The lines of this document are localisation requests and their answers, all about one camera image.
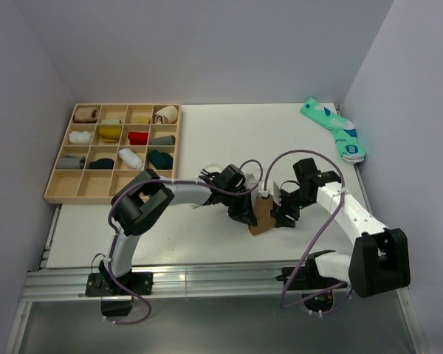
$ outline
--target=gray floor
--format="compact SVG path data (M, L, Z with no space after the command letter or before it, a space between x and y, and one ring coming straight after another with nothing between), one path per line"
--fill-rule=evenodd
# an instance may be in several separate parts
M354 297L323 319L273 296L151 303L135 326L103 322L99 302L35 303L20 353L413 353L395 292Z

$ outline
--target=white table surface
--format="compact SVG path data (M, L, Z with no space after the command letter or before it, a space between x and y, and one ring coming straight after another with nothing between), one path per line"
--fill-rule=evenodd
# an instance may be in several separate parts
M280 153L293 149L316 150L337 163L346 186L363 205L354 167L339 156L332 132L303 116L301 104L183 105L177 178L194 178L207 164L240 165L259 160L264 171ZM325 104L334 110L332 104ZM292 165L306 154L281 159L271 178L278 184L295 179ZM320 170L333 170L315 157ZM258 176L255 164L244 172ZM107 224L110 206L64 204L55 227L48 268L89 267L95 254L106 254L112 229ZM249 261L298 260L315 232L327 219L318 205L301 211L294 229L274 229L253 237L246 225L232 221L227 207L170 206L137 246L133 264L179 265ZM352 246L344 231L333 223L313 251L334 249L350 254Z

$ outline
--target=white wall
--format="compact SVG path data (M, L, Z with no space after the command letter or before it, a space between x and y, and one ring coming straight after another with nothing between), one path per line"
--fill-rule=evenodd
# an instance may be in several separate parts
M42 195L72 100L27 22L0 0L0 352L53 208Z
M341 102L392 0L16 0L77 101Z
M373 211L408 236L415 308L443 354L443 0L395 0L343 113Z

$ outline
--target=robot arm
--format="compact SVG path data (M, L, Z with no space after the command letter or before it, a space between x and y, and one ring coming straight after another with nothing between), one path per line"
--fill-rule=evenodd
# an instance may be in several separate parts
M271 210L275 227L294 227L300 217L299 209L309 205L319 203L332 214L340 203L342 190L335 172L319 171L313 159L300 160L293 167L299 188L294 192L279 191L280 198L276 198L278 202ZM132 188L153 179L165 183L158 181ZM120 232L112 252L111 269L119 283L134 288L131 259L138 240L169 205L222 203L228 207L228 215L233 220L253 226L257 224L250 194L233 194L247 191L244 174L236 166L229 165L216 173L202 171L196 181L210 187L193 181L161 178L153 170L145 170L112 199L114 219L119 223ZM146 202L141 199L141 193L149 197ZM380 223L347 191L343 208L335 220L353 245L352 255L338 254L333 250L310 254L300 274L307 279L306 288L314 290L321 288L319 284L340 280L351 284L361 297L367 297L409 284L407 238L400 229L390 230ZM121 289L109 275L108 258L100 263L99 271L106 290L113 295L121 294Z
M278 222L276 227L292 227L292 215L298 219L293 211L298 212L315 202L330 215L340 203L342 187L335 172L320 172L313 159L300 160L293 167L299 188L291 193L280 191L281 205L275 206L274 214ZM341 280L350 284L361 297L409 285L407 237L401 229L390 230L364 209L348 190L345 190L344 204L335 220L353 245L352 255L335 251L310 254L305 268L312 282L319 277Z

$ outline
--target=wooden sock organizer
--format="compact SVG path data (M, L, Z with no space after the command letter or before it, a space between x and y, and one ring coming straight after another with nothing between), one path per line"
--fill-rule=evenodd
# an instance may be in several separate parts
M142 170L132 170L120 159L118 151L129 148L144 161L144 169L152 168L160 176L175 178L178 150L179 134L181 124L180 105L173 105L177 108L177 121L172 124L154 124L155 113L168 105L126 105L126 104L77 104L72 112L69 125L64 136L61 149L56 158L52 169L51 177L44 193L44 199L51 204L109 204L110 200L127 183L142 172ZM97 107L99 114L96 123L76 123L74 122L74 113L79 108ZM140 117L147 116L151 118L149 124L135 123L134 114ZM103 119L117 118L123 121L123 124L108 125L101 124ZM121 128L120 141L118 143L104 142L99 135L99 128L118 127ZM93 134L90 145L72 145L69 141L69 134L73 131L88 131ZM130 145L128 132L142 131L148 132L147 145ZM176 144L157 146L151 145L154 138L174 135ZM156 170L147 160L147 154L152 150L169 153L174 158L172 170ZM58 159L67 153L73 153L86 158L86 163L81 170L62 170L56 168ZM89 163L102 158L114 160L112 170L90 170Z

